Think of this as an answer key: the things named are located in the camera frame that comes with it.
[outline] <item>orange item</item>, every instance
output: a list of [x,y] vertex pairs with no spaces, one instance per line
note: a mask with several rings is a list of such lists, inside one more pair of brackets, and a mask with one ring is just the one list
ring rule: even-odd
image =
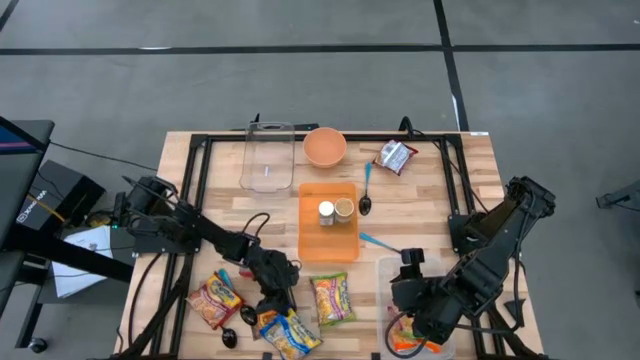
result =
[[313,130],[305,136],[302,146],[307,159],[322,168],[335,166],[347,153],[347,140],[332,128]]
[[298,257],[310,262],[352,262],[360,255],[358,217],[331,226],[319,223],[318,205],[335,203],[340,198],[356,202],[356,186],[352,183],[302,184],[298,206]]

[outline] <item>concrete floor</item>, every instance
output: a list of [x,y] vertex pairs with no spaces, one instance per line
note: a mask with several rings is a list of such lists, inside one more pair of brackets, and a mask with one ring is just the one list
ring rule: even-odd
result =
[[[637,1],[444,5],[454,44],[640,43]],[[435,19],[419,0],[20,0],[0,48],[439,43]],[[546,352],[637,358],[637,214],[599,210],[594,198],[640,178],[640,53],[456,54],[456,62],[470,127],[491,133],[503,180],[529,175],[558,198],[524,244]],[[393,129],[403,115],[422,130],[457,128],[440,53],[0,56],[0,79],[3,116],[52,119],[54,141],[151,166],[166,131],[243,127],[257,112],[341,130]],[[111,193],[126,188],[121,174],[143,173],[57,148],[48,157]],[[126,289],[103,284],[81,304],[45,306],[36,334],[51,347],[34,355],[13,349],[33,292],[16,288],[0,321],[0,358],[104,357]]]

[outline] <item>table leg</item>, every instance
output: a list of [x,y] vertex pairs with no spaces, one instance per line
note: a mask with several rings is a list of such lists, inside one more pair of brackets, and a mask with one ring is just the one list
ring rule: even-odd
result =
[[131,280],[133,274],[133,266],[68,244],[50,234],[44,234],[20,224],[15,224],[11,228],[7,240],[6,246],[13,249],[19,249],[92,274],[126,283]]

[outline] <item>computer monitor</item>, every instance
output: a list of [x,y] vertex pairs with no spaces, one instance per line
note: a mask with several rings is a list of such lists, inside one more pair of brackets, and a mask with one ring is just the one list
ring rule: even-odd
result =
[[0,155],[44,152],[47,145],[0,116]]

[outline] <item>wooden table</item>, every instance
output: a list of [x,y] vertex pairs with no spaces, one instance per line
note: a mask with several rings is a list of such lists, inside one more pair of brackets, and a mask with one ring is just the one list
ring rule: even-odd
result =
[[[178,189],[182,185],[189,139],[192,134],[191,132],[170,132],[164,144],[158,176],[174,183]],[[473,189],[483,203],[492,208],[502,201],[503,188],[491,140],[486,134],[470,133],[463,133],[462,139]],[[368,216],[360,216],[360,231],[396,248],[423,247],[426,255],[439,257],[445,268],[449,269],[458,258],[451,249],[446,223],[450,207],[440,152],[429,142],[415,142],[410,145],[420,152],[410,160],[402,176],[396,176],[390,171],[382,171],[379,168],[374,168],[372,171],[369,195],[373,200],[373,208]],[[262,246],[280,250],[286,253],[289,259],[297,259],[298,186],[307,182],[353,182],[358,187],[358,191],[362,192],[364,163],[372,160],[381,146],[382,143],[376,142],[349,142],[347,156],[340,165],[332,169],[318,169],[309,164],[302,151],[302,142],[297,142],[291,197],[282,200],[258,201],[240,188],[238,183],[242,172],[244,143],[216,143],[209,166],[203,213],[226,229],[241,230],[250,216],[260,211],[268,211],[271,214],[271,221],[260,233]],[[455,159],[453,150],[450,151],[451,158]],[[455,178],[459,203],[464,204],[460,179],[458,176]],[[195,193],[195,183],[196,181],[192,184],[191,194]],[[381,256],[389,255],[389,252],[365,242],[361,242],[360,246],[360,257],[354,263],[326,265],[305,263],[300,272],[300,281],[294,288],[294,294],[301,316],[310,317],[312,322],[317,323],[309,276],[346,271],[351,304],[358,318],[355,322],[322,329],[321,337],[324,343],[313,350],[311,358],[370,359],[372,352],[379,351],[376,337],[375,261]],[[152,258],[152,255],[145,255],[136,261],[120,325],[120,331],[125,339],[133,292],[142,272]],[[166,258],[167,256],[163,255],[158,260],[142,286],[135,309],[134,338],[142,331],[157,309]],[[180,269],[181,266],[182,263],[179,260],[176,269]],[[232,276],[233,285],[240,295],[249,304],[255,305],[261,298],[258,285],[239,277],[237,268],[223,261],[214,251],[213,246],[206,242],[203,242],[201,252],[194,261],[191,289],[196,289],[213,271],[221,267],[227,269]],[[524,305],[526,326],[518,330],[518,335],[532,350],[542,352],[527,284],[523,272],[520,274],[520,297],[527,298],[527,301]],[[502,303],[513,299],[512,285],[513,277],[509,276],[504,285],[505,291],[497,301],[498,309],[508,322],[512,322],[512,318]],[[161,353],[168,352],[173,319],[172,312],[167,316],[165,323]],[[488,327],[488,325],[488,320],[484,319],[483,326]],[[262,339],[252,340],[249,326],[242,322],[239,315],[233,316],[228,327],[234,329],[240,337],[237,348],[233,350],[224,347],[220,339],[220,331],[213,332],[197,313],[187,307],[180,358],[259,359],[265,351],[273,352],[274,359],[279,358],[277,351],[269,343]],[[456,343],[455,358],[475,359],[471,332],[457,329],[453,337]],[[487,351],[491,352],[493,345],[489,335],[485,335],[485,343]]]

